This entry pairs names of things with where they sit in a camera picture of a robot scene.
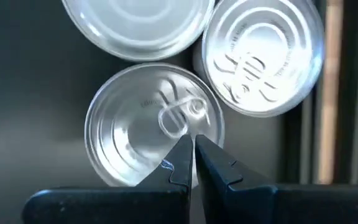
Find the pull ring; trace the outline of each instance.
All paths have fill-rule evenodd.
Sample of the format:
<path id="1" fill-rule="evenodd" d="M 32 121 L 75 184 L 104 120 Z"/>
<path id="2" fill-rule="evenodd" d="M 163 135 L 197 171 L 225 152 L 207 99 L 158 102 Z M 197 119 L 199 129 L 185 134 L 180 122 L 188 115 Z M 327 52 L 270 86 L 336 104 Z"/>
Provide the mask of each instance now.
<path id="1" fill-rule="evenodd" d="M 195 106 L 195 103 L 201 103 L 201 107 L 198 108 L 197 106 Z M 183 124 L 183 127 L 180 128 L 180 126 L 181 126 L 180 123 L 177 121 L 177 119 L 174 117 L 174 115 L 172 113 L 173 109 L 179 108 L 182 105 L 187 105 L 189 113 L 194 114 L 197 118 L 204 117 L 208 112 L 207 102 L 204 99 L 195 97 L 195 96 L 187 96 L 187 97 L 182 98 L 172 104 L 164 105 L 164 108 L 162 108 L 158 112 L 158 124 L 159 124 L 162 132 L 164 132 L 164 134 L 166 134 L 171 139 L 181 138 L 184 134 L 186 134 L 188 132 L 189 127 L 190 127 L 190 125 L 188 123 L 188 119 L 185 119 L 184 121 L 182 120 L 182 123 L 184 123 L 184 124 Z M 168 113 L 169 117 L 171 117 L 171 119 L 173 120 L 173 122 L 175 123 L 177 128 L 180 128 L 179 131 L 173 133 L 173 132 L 170 132 L 165 127 L 165 125 L 163 123 L 163 118 L 165 116 L 165 113 Z"/>

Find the ring pull tab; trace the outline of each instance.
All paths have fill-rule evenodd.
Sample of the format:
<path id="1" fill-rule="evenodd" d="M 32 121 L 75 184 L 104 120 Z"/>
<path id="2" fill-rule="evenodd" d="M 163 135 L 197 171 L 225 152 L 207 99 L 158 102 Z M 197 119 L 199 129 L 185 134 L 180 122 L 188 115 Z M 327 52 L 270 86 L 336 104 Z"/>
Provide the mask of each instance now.
<path id="1" fill-rule="evenodd" d="M 160 110 L 160 112 L 158 112 L 158 125 L 160 126 L 162 132 L 164 134 L 166 134 L 171 139 L 181 138 L 189 130 L 190 125 L 188 123 L 188 119 L 186 117 L 183 119 L 181 116 L 179 116 L 180 120 L 181 120 L 179 122 L 173 113 L 173 110 L 175 108 L 180 108 L 180 106 L 183 106 L 183 105 L 187 105 L 188 111 L 196 118 L 202 118 L 208 112 L 208 107 L 207 107 L 206 101 L 202 98 L 198 98 L 195 96 L 188 96 L 188 97 L 182 98 L 172 104 L 165 105 L 164 108 L 162 108 Z M 180 129 L 179 131 L 171 132 L 165 127 L 165 125 L 163 123 L 165 114 L 168 114 L 168 116 L 175 123 L 176 127 L 178 129 Z"/>
<path id="2" fill-rule="evenodd" d="M 273 77 L 268 77 L 265 73 L 266 65 L 261 59 L 250 53 L 237 59 L 233 55 L 227 55 L 227 59 L 236 66 L 236 79 L 229 88 L 226 87 L 236 103 L 242 102 L 247 95 L 256 93 L 269 102 L 277 100 L 277 87 L 271 83 Z"/>

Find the can rim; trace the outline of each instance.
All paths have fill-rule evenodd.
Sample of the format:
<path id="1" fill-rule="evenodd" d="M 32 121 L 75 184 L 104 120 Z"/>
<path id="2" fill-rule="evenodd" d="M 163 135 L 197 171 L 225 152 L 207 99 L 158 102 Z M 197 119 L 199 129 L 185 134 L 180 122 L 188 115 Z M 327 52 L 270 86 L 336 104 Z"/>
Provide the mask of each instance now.
<path id="1" fill-rule="evenodd" d="M 96 109 L 95 104 L 99 100 L 99 96 L 102 94 L 103 91 L 115 80 L 120 78 L 121 76 L 133 72 L 134 70 L 138 70 L 141 68 L 148 68 L 148 67 L 155 67 L 155 68 L 169 68 L 170 70 L 176 71 L 177 74 L 183 75 L 185 78 L 189 79 L 191 82 L 194 82 L 197 86 L 199 86 L 204 93 L 207 95 L 208 100 L 213 104 L 213 108 L 216 110 L 216 116 L 220 120 L 219 126 L 222 127 L 220 130 L 220 134 L 218 136 L 218 142 L 217 145 L 219 147 L 223 147 L 224 145 L 224 137 L 225 137 L 225 122 L 224 122 L 224 116 L 222 108 L 220 107 L 218 99 L 215 97 L 213 92 L 209 89 L 209 87 L 201 80 L 199 79 L 195 74 L 191 73 L 190 71 L 178 67 L 176 65 L 172 65 L 169 63 L 162 63 L 162 62 L 154 62 L 154 63 L 142 63 L 139 65 L 133 65 L 130 67 L 127 67 L 124 70 L 121 70 L 120 72 L 113 75 L 111 78 L 109 78 L 96 92 L 94 95 L 91 103 L 89 104 L 88 111 L 86 113 L 85 118 L 85 128 L 84 128 L 84 136 L 85 136 L 85 146 L 86 146 L 86 153 L 88 155 L 88 159 L 91 162 L 91 165 L 93 169 L 96 171 L 96 173 L 104 180 L 105 183 L 107 183 L 109 186 L 121 186 L 123 185 L 121 181 L 114 178 L 107 170 L 106 168 L 99 162 L 99 157 L 96 152 L 96 149 L 94 148 L 93 140 L 90 137 L 90 127 L 91 127 L 91 120 L 94 115 L 94 111 Z"/>
<path id="2" fill-rule="evenodd" d="M 113 50 L 110 49 L 109 47 L 101 44 L 99 41 L 96 40 L 95 37 L 93 37 L 92 35 L 89 35 L 88 31 L 86 31 L 83 26 L 78 22 L 78 20 L 76 19 L 76 17 L 74 16 L 73 12 L 71 11 L 71 7 L 69 6 L 68 0 L 62 0 L 63 6 L 66 9 L 66 12 L 68 14 L 68 16 L 70 17 L 71 21 L 74 23 L 74 25 L 77 27 L 77 29 L 90 41 L 92 42 L 92 44 L 94 44 L 95 46 L 99 47 L 101 50 L 119 57 L 121 59 L 124 60 L 128 60 L 131 62 L 153 62 L 156 60 L 163 60 L 166 58 L 170 58 L 172 56 L 175 56 L 177 54 L 179 54 L 180 52 L 184 51 L 185 49 L 187 49 L 189 46 L 191 46 L 192 44 L 194 44 L 194 42 L 197 40 L 197 38 L 203 33 L 203 31 L 205 30 L 206 26 L 208 25 L 208 22 L 213 14 L 213 9 L 214 9 L 214 5 L 215 5 L 215 0 L 206 0 L 208 1 L 208 6 L 206 9 L 206 13 L 205 15 L 202 17 L 202 19 L 200 20 L 200 23 L 198 24 L 198 26 L 196 26 L 196 30 L 194 30 L 193 32 L 190 32 L 191 35 L 188 36 L 187 40 L 188 41 L 178 41 L 178 42 L 174 42 L 172 45 L 170 45 L 168 48 L 163 49 L 163 50 L 156 50 L 156 51 L 151 51 L 151 52 L 161 52 L 164 54 L 159 54 L 159 56 L 155 56 L 155 57 L 136 57 L 133 56 L 131 54 L 125 54 L 122 52 L 119 52 L 117 50 Z"/>
<path id="3" fill-rule="evenodd" d="M 313 89 L 315 83 L 317 82 L 317 80 L 319 78 L 319 74 L 323 70 L 323 63 L 324 63 L 324 56 L 325 56 L 324 26 L 323 26 L 323 22 L 321 21 L 321 18 L 319 16 L 319 13 L 317 11 L 317 8 L 313 7 L 314 4 L 311 2 L 311 0 L 304 0 L 303 3 L 308 5 L 308 7 L 309 7 L 310 16 L 313 18 L 314 26 L 316 27 L 316 29 L 319 32 L 321 32 L 321 35 L 323 36 L 323 39 L 321 40 L 321 47 L 316 51 L 317 52 L 316 54 L 321 56 L 321 61 L 318 63 L 317 67 L 310 67 L 310 71 L 308 72 L 308 78 L 305 80 L 304 85 L 301 88 L 299 88 L 298 91 L 295 91 L 294 94 L 292 94 L 292 96 L 289 99 L 287 99 L 286 101 L 283 102 L 283 104 L 281 104 L 280 106 L 275 108 L 275 110 L 256 112 L 256 111 L 243 110 L 240 107 L 234 105 L 233 102 L 230 102 L 228 99 L 226 99 L 226 97 L 218 90 L 216 84 L 212 81 L 211 74 L 210 74 L 210 72 L 208 70 L 208 66 L 206 64 L 206 60 L 205 60 L 205 58 L 206 58 L 206 40 L 207 40 L 208 36 L 210 35 L 210 32 L 212 32 L 212 31 L 210 31 L 211 21 L 214 18 L 215 14 L 217 14 L 217 11 L 219 10 L 219 8 L 221 7 L 221 5 L 224 2 L 225 1 L 219 1 L 217 3 L 212 16 L 209 18 L 208 25 L 205 28 L 205 31 L 203 33 L 202 40 L 201 40 L 201 61 L 202 61 L 201 64 L 203 66 L 204 72 L 206 73 L 206 77 L 208 79 L 208 82 L 210 83 L 210 86 L 212 87 L 214 92 L 220 97 L 220 99 L 222 99 L 222 101 L 225 104 L 227 104 L 230 108 L 232 108 L 234 111 L 236 111 L 240 114 L 253 116 L 253 117 L 257 117 L 257 118 L 269 118 L 269 117 L 281 115 L 281 114 L 293 109 L 296 105 L 298 105 L 300 102 L 302 102 L 306 98 L 307 95 L 309 95 L 310 91 Z"/>

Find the can lid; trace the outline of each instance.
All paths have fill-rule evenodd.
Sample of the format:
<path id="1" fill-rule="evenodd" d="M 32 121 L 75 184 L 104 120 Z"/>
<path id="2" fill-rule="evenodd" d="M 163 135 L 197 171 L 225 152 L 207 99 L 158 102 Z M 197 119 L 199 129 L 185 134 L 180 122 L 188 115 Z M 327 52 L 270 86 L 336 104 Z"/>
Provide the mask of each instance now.
<path id="1" fill-rule="evenodd" d="M 202 33 L 214 0 L 62 0 L 73 22 L 94 44 L 117 57 L 170 57 Z"/>
<path id="2" fill-rule="evenodd" d="M 137 185 L 184 134 L 204 134 L 222 147 L 223 113 L 199 78 L 165 63 L 119 72 L 99 89 L 86 115 L 89 159 L 110 186 Z"/>
<path id="3" fill-rule="evenodd" d="M 256 117 L 284 113 L 311 91 L 324 57 L 321 19 L 309 0 L 221 1 L 204 33 L 215 92 Z"/>

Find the gray surface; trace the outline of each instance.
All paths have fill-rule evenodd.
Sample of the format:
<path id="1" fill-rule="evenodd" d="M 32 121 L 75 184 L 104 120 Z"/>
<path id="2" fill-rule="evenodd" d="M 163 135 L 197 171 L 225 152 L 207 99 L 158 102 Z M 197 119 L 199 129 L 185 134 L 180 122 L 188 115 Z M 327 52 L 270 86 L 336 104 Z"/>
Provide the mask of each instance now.
<path id="1" fill-rule="evenodd" d="M 169 61 L 188 67 L 191 57 Z M 88 42 L 59 0 L 0 0 L 0 223 L 20 223 L 26 198 L 37 190 L 104 185 L 85 153 L 85 114 L 96 90 L 128 65 Z M 222 107 L 226 150 L 275 178 L 282 119 Z M 194 223 L 203 219 L 198 192 Z"/>

